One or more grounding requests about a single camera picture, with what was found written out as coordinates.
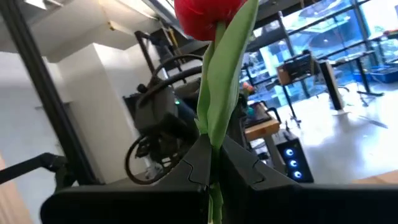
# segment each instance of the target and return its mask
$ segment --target black cable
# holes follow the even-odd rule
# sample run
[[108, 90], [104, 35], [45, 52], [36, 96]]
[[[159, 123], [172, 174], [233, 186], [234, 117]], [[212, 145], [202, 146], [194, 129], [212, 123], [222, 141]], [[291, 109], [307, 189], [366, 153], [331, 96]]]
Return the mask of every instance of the black cable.
[[166, 61], [164, 61], [162, 64], [160, 64], [155, 69], [155, 71], [152, 73], [152, 76], [157, 76], [157, 74], [161, 71], [161, 69], [164, 68], [166, 65], [168, 65], [169, 63], [174, 62], [178, 59], [182, 59], [182, 58], [192, 58], [192, 59], [197, 59], [197, 60], [203, 61], [203, 57], [199, 56], [199, 55], [187, 54], [187, 55], [174, 56], [174, 57], [168, 58]]
[[147, 136], [143, 135], [143, 136], [140, 136], [137, 140], [135, 140], [134, 143], [129, 148], [129, 150], [126, 154], [126, 157], [124, 159], [124, 170], [126, 171], [127, 176], [134, 183], [139, 184], [139, 185], [150, 185], [150, 184], [153, 184], [154, 182], [157, 182], [158, 180], [163, 178], [165, 175], [167, 175], [178, 164], [178, 161], [173, 162], [173, 160], [170, 159], [170, 165], [163, 169], [163, 173], [156, 175], [156, 177], [151, 180], [140, 180], [134, 174], [132, 174], [131, 169], [130, 169], [130, 158], [131, 158], [132, 152], [134, 151], [136, 146], [146, 137]]
[[143, 94], [142, 97], [140, 97], [138, 99], [137, 106], [142, 106], [148, 99], [150, 99], [156, 93], [162, 91], [167, 86], [169, 86], [177, 81], [180, 81], [183, 78], [187, 78], [192, 75], [199, 74], [199, 73], [201, 73], [201, 66], [190, 68], [188, 70], [183, 71], [182, 73], [179, 73], [178, 75], [174, 75], [174, 76], [160, 82], [156, 86], [153, 86], [152, 88], [150, 88], [146, 93]]

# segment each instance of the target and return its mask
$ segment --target black metal frame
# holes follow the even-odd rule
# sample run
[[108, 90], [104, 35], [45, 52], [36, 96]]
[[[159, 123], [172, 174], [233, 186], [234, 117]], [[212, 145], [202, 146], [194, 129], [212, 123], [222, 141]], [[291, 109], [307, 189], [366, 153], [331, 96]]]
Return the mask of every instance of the black metal frame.
[[[362, 2], [358, 2], [358, 0], [352, 0], [352, 5], [351, 6], [348, 6], [348, 7], [344, 8], [344, 9], [340, 9], [339, 11], [336, 11], [333, 14], [327, 15], [324, 18], [319, 19], [319, 20], [317, 20], [315, 22], [312, 22], [312, 23], [310, 23], [308, 25], [305, 25], [305, 26], [303, 26], [303, 27], [301, 27], [299, 29], [293, 30], [291, 32], [285, 32], [285, 35], [281, 36], [279, 40], [282, 40], [282, 39], [288, 40], [287, 41], [287, 46], [289, 48], [289, 52], [292, 54], [292, 56], [295, 56], [296, 52], [293, 51], [292, 44], [291, 44], [291, 41], [290, 41], [290, 38], [289, 38], [291, 35], [299, 33], [301, 31], [303, 31], [305, 29], [308, 29], [311, 26], [317, 25], [317, 24], [319, 24], [319, 23], [321, 23], [321, 22], [323, 22], [325, 20], [334, 18], [334, 17], [336, 17], [337, 15], [339, 15], [341, 13], [348, 12], [348, 11], [354, 9], [355, 15], [357, 17], [357, 22], [358, 22], [359, 28], [361, 29], [361, 34], [363, 36], [363, 41], [360, 41], [360, 42], [355, 43], [353, 45], [347, 46], [347, 47], [345, 47], [343, 49], [340, 49], [340, 50], [337, 50], [335, 52], [332, 52], [332, 53], [330, 53], [330, 54], [328, 54], [326, 56], [322, 56], [321, 58], [329, 57], [329, 56], [332, 56], [334, 54], [337, 54], [337, 53], [340, 53], [340, 52], [344, 52], [345, 50], [347, 50], [349, 48], [352, 48], [352, 47], [355, 47], [355, 46], [358, 46], [358, 45], [361, 45], [361, 44], [365, 44], [366, 50], [372, 50], [371, 49], [371, 45], [369, 44], [369, 42], [371, 40], [368, 40], [369, 32], [368, 32], [366, 26], [364, 25], [364, 23], [365, 23], [364, 16], [363, 16], [363, 13], [361, 12], [361, 10], [359, 8], [362, 4], [364, 4], [364, 3], [368, 2], [368, 1], [371, 1], [371, 0], [365, 0], [365, 1], [362, 1]], [[282, 15], [281, 15], [280, 12], [278, 12], [276, 14], [273, 14], [273, 15], [267, 17], [267, 18], [264, 18], [264, 19], [262, 19], [260, 21], [257, 21], [255, 28], [264, 26], [264, 25], [266, 25], [266, 24], [268, 24], [268, 23], [270, 23], [270, 22], [272, 22], [274, 20], [278, 20], [279, 24], [281, 25], [281, 27], [283, 27], [283, 29], [285, 30], [285, 27], [284, 27], [283, 22], [282, 22]]]
[[51, 172], [57, 172], [59, 169], [64, 167], [66, 163], [67, 158], [46, 152], [3, 169], [0, 172], [0, 185], [41, 167]]
[[373, 93], [369, 87], [369, 82], [366, 78], [365, 72], [363, 71], [363, 66], [362, 66], [362, 62], [361, 62], [361, 58], [357, 58], [355, 60], [356, 62], [356, 66], [358, 67], [359, 73], [361, 74], [361, 78], [362, 78], [362, 83], [363, 86], [365, 88], [365, 92], [363, 91], [357, 91], [357, 93], [359, 94], [365, 94], [365, 95], [369, 95], [369, 96], [384, 96], [384, 93]]
[[99, 184], [16, 1], [1, 0], [0, 12], [78, 183]]
[[145, 61], [148, 64], [148, 68], [150, 70], [150, 74], [152, 74], [155, 71], [155, 66], [152, 63], [152, 60], [150, 59], [150, 56], [149, 56], [149, 53], [148, 53], [148, 50], [147, 50], [147, 46], [145, 45], [145, 43], [143, 41], [145, 34], [143, 32], [141, 32], [141, 31], [135, 31], [134, 35], [136, 36], [136, 39], [137, 39], [137, 42], [139, 44], [139, 47], [141, 48], [142, 54], [144, 54], [144, 58], [145, 58]]

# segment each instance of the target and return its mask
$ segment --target black pole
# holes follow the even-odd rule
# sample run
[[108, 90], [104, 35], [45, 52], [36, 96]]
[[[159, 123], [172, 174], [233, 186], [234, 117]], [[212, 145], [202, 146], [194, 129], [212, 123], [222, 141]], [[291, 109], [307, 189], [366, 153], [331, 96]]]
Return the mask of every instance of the black pole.
[[80, 185], [97, 184], [98, 181], [91, 170], [32, 34], [18, 8], [17, 1], [0, 0], [0, 12], [78, 183]]
[[284, 25], [284, 22], [282, 20], [282, 12], [278, 12], [278, 23], [280, 25], [280, 28], [284, 32], [284, 40], [286, 41], [286, 45], [287, 45], [287, 48], [289, 50], [290, 56], [293, 57], [295, 55], [295, 52], [294, 52], [294, 49], [293, 49], [292, 42], [290, 41], [290, 37], [289, 37], [289, 35], [288, 35], [287, 31], [286, 31], [286, 27]]
[[136, 36], [136, 39], [141, 48], [142, 54], [144, 54], [145, 60], [147, 61], [147, 64], [148, 64], [148, 67], [150, 70], [150, 76], [152, 76], [153, 72], [155, 71], [155, 67], [154, 67], [154, 64], [152, 63], [152, 60], [150, 59], [147, 47], [145, 46], [144, 41], [142, 41], [143, 33], [141, 31], [135, 31], [134, 35]]
[[293, 116], [294, 119], [296, 119], [297, 116], [296, 116], [296, 113], [294, 112], [294, 108], [293, 108], [293, 105], [292, 105], [292, 100], [290, 99], [289, 93], [286, 90], [287, 86], [282, 85], [282, 88], [284, 89], [284, 93], [285, 93], [285, 97], [286, 97], [286, 100], [287, 100], [287, 104], [289, 105], [290, 111], [292, 112], [292, 116]]
[[370, 89], [370, 87], [369, 87], [369, 82], [368, 82], [368, 80], [366, 79], [365, 72], [363, 71], [363, 66], [362, 66], [361, 59], [360, 59], [360, 58], [357, 58], [357, 59], [355, 60], [355, 62], [356, 62], [356, 66], [358, 66], [359, 74], [361, 74], [363, 87], [365, 87], [366, 93], [370, 93], [370, 92], [371, 92], [371, 89]]
[[244, 63], [242, 68], [244, 69], [244, 71], [246, 72], [246, 75], [249, 78], [250, 85], [254, 86], [253, 78], [250, 76], [250, 72], [249, 72], [249, 65]]
[[40, 156], [31, 158], [24, 162], [7, 167], [7, 168], [3, 169], [2, 171], [0, 171], [0, 184], [3, 184], [7, 181], [15, 179], [24, 174], [27, 174], [28, 172], [36, 170], [40, 167], [42, 167]]
[[377, 42], [377, 47], [378, 47], [379, 52], [380, 52], [381, 62], [382, 62], [383, 65], [385, 65], [386, 64], [386, 57], [384, 56], [383, 48], [381, 47], [381, 39], [378, 39], [376, 42]]
[[336, 83], [333, 81], [333, 75], [331, 74], [331, 70], [329, 70], [328, 62], [322, 61], [319, 63], [320, 70], [323, 74], [323, 78], [325, 79], [326, 87], [328, 88], [329, 96], [331, 98], [331, 102], [335, 107], [335, 110], [339, 111], [343, 109], [343, 105], [341, 103], [340, 92], [338, 91], [338, 87]]

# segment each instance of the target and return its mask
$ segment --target green leaf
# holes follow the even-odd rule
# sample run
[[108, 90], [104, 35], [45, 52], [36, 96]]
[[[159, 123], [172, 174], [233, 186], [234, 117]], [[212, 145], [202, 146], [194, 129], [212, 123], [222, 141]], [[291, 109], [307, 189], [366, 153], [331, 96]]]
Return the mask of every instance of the green leaf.
[[206, 73], [210, 94], [207, 126], [211, 145], [219, 151], [238, 102], [243, 53], [256, 21], [258, 0], [248, 0], [229, 24]]
[[210, 105], [210, 91], [207, 82], [207, 73], [210, 60], [214, 54], [214, 49], [214, 43], [210, 43], [203, 56], [199, 100], [197, 106], [198, 119], [195, 120], [200, 134], [207, 134], [208, 132], [207, 111]]

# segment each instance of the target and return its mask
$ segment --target white wall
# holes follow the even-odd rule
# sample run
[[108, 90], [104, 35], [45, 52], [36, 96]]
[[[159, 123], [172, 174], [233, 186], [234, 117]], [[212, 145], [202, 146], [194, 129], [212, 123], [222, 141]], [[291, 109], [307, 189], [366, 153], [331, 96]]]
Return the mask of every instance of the white wall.
[[[47, 64], [58, 84], [57, 68]], [[7, 166], [18, 164], [45, 152], [61, 154], [57, 137], [43, 110], [25, 66], [18, 54], [0, 52], [0, 154]], [[55, 190], [54, 174], [37, 169], [15, 179], [18, 191], [39, 224], [39, 210]]]
[[[137, 134], [121, 98], [127, 85], [119, 79], [130, 72], [119, 70], [127, 65], [118, 64], [118, 60], [128, 60], [118, 55], [117, 50], [106, 50], [109, 49], [91, 44], [63, 59], [58, 67], [73, 99], [70, 108], [87, 143], [90, 163], [98, 168], [96, 175], [109, 183], [127, 177], [124, 156]], [[103, 55], [109, 52], [115, 53], [111, 56], [114, 60]], [[132, 161], [133, 173], [144, 172], [144, 169], [142, 161]]]
[[70, 97], [66, 86], [65, 82], [63, 81], [63, 78], [61, 77], [60, 70], [58, 68], [58, 65], [56, 63], [50, 63], [46, 58], [43, 58], [45, 65], [47, 66], [48, 71], [50, 72], [52, 81], [55, 84], [55, 87], [58, 90], [58, 94], [60, 95], [61, 100], [64, 103], [69, 103], [71, 102], [72, 98]]
[[[159, 55], [156, 52], [155, 47], [149, 42], [147, 46], [149, 57], [152, 59], [154, 67], [157, 68], [160, 65]], [[151, 72], [148, 64], [142, 54], [141, 48], [138, 44], [130, 47], [125, 51], [131, 61], [132, 72], [138, 77], [140, 83], [147, 85], [149, 83]], [[160, 78], [165, 78], [163, 72], [159, 73]]]

